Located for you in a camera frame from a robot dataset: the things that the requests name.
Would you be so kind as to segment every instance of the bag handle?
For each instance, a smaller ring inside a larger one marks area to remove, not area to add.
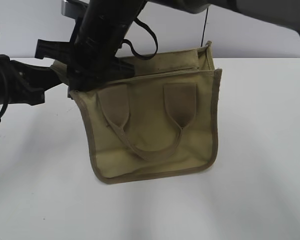
[[[145,151],[137,148],[131,143],[125,132],[125,126],[130,116],[126,84],[101,89],[98,91],[98,98],[106,120],[122,143],[146,161],[159,161],[174,154],[180,143],[183,129],[195,118],[196,93],[195,83],[172,83],[163,86],[165,112],[177,125],[178,134],[170,146],[157,151]]]

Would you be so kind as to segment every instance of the fabric loop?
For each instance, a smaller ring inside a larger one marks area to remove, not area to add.
[[[99,90],[98,99],[106,120],[122,143],[146,161],[160,161],[174,154],[180,143],[183,129],[196,116],[196,87],[194,83],[174,83],[163,86],[165,112],[177,125],[178,134],[170,146],[157,151],[145,151],[137,148],[131,143],[125,132],[125,125],[130,116],[126,84]]]
[[[153,37],[153,40],[154,40],[154,43],[155,43],[155,52],[151,55],[141,55],[139,53],[137,53],[137,51],[134,49],[134,46],[133,44],[131,43],[131,41],[129,41],[128,39],[124,39],[122,41],[123,44],[127,44],[129,45],[130,49],[131,49],[131,52],[132,54],[138,58],[138,59],[141,59],[141,60],[150,60],[152,59],[158,52],[158,48],[159,48],[159,44],[158,44],[158,39],[157,39],[157,36],[156,34],[151,30],[151,28],[145,24],[144,22],[140,21],[138,18],[136,18],[134,20],[134,22],[139,25],[140,27],[142,27],[143,29],[145,29],[152,37]]]

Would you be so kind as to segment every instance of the white background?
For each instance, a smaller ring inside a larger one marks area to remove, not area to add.
[[[65,86],[9,106],[0,240],[300,240],[300,59],[215,65],[219,152],[199,174],[103,184]]]
[[[166,52],[199,47],[204,16],[148,3],[140,19],[156,33],[159,51]],[[61,0],[0,0],[0,54],[33,57],[38,39],[69,41],[74,23],[61,15]],[[143,54],[155,49],[150,35],[135,24],[127,38]],[[296,32],[216,6],[209,10],[205,40],[213,41],[216,58],[300,57]],[[119,55],[131,52],[125,47]]]

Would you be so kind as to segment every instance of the khaki fabric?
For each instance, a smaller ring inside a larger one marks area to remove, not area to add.
[[[82,115],[96,176],[112,184],[211,166],[218,151],[222,73],[214,68],[211,42],[147,61],[125,61],[134,64],[135,77],[70,92]],[[62,75],[58,65],[54,70]]]

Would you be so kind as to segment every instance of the silver metal part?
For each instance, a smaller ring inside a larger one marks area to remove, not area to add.
[[[61,0],[61,14],[76,20],[83,10],[83,5],[87,4],[77,0]]]

